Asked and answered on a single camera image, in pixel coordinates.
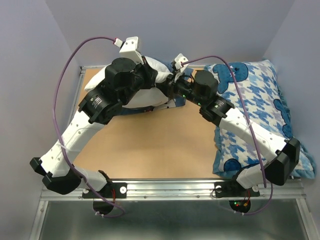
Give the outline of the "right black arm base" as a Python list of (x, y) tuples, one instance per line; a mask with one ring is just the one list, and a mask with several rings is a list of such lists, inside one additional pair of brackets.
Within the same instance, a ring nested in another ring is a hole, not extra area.
[(229, 198), (231, 210), (246, 215), (251, 209), (251, 198), (259, 197), (260, 191), (258, 187), (245, 189), (235, 180), (227, 180), (215, 183), (211, 196), (216, 199)]

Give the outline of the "white pillow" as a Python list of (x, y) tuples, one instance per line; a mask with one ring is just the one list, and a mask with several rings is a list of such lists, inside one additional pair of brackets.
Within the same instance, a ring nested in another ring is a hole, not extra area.
[(167, 103), (169, 97), (157, 85), (171, 76), (169, 68), (152, 57), (143, 56), (142, 63), (118, 57), (95, 74), (84, 90), (97, 90), (109, 100), (119, 100), (125, 109), (158, 107)]

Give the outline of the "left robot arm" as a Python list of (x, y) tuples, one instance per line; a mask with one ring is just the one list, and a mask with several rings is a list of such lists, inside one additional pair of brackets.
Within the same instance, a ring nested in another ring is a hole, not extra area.
[(42, 175), (44, 186), (66, 195), (78, 188), (94, 189), (100, 197), (111, 193), (108, 176), (74, 165), (87, 143), (123, 109), (162, 105), (166, 99), (156, 87), (170, 71), (160, 61), (144, 56), (142, 63), (119, 57), (100, 69), (84, 87), (85, 97), (56, 143), (30, 166)]

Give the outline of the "dark blue lettered pillowcase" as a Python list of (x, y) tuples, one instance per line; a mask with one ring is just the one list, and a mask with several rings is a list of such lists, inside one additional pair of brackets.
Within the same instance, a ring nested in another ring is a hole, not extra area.
[[(174, 71), (169, 62), (159, 61), (149, 56), (145, 56), (144, 58), (149, 66), (157, 71), (157, 83), (164, 81), (165, 77)], [(141, 89), (127, 105), (122, 107), (120, 115), (134, 115), (156, 110), (183, 107), (185, 104), (186, 100), (183, 97), (176, 96), (174, 98), (169, 98), (156, 87)]]

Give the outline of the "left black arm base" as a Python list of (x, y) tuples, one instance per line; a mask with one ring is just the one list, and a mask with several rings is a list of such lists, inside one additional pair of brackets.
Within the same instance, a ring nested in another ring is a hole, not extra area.
[[(117, 199), (125, 199), (127, 197), (127, 186), (128, 184), (126, 182), (109, 182), (98, 193), (115, 204)], [(87, 189), (82, 191), (82, 198), (89, 200), (99, 199), (91, 190)], [(94, 200), (92, 206), (96, 212), (104, 215), (110, 214), (114, 209), (113, 205), (101, 200)]]

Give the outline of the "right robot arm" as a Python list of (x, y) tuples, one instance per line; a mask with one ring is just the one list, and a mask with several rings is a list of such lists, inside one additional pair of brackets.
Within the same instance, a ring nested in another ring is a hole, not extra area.
[(277, 186), (284, 185), (299, 162), (300, 142), (294, 137), (285, 139), (275, 135), (247, 120), (230, 101), (218, 95), (218, 85), (213, 74), (205, 70), (197, 71), (192, 82), (183, 76), (169, 74), (163, 82), (156, 83), (165, 96), (180, 96), (198, 105), (199, 113), (208, 122), (258, 148), (265, 160), (235, 175), (230, 182), (233, 194), (242, 195), (265, 180)]

